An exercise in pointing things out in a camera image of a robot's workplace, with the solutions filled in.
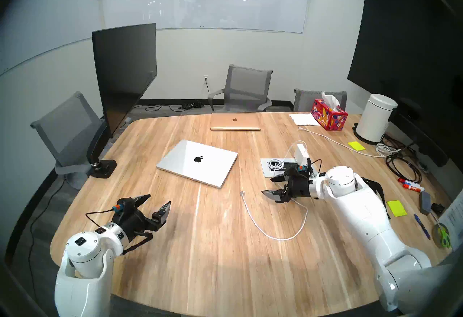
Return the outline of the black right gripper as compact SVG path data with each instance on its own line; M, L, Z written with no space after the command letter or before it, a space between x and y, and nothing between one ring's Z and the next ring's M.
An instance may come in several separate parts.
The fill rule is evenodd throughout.
M276 203L287 203L293 198L311 198L310 173L307 171L285 171L270 179L273 183L284 182L284 189L262 190L262 194Z

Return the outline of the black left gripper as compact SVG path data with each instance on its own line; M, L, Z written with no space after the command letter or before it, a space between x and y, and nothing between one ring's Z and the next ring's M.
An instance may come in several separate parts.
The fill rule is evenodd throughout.
M136 196L133 199L134 207L138 208L150 198L150 194ZM153 234L150 231L156 232L164 225L169 216L171 201L164 204L158 211L152 213L151 218L147 218L138 209L130 212L115 213L111 222L117 224L125 233L129 242L132 242L136 237L145 237L144 240L131 247L140 247L153 239Z

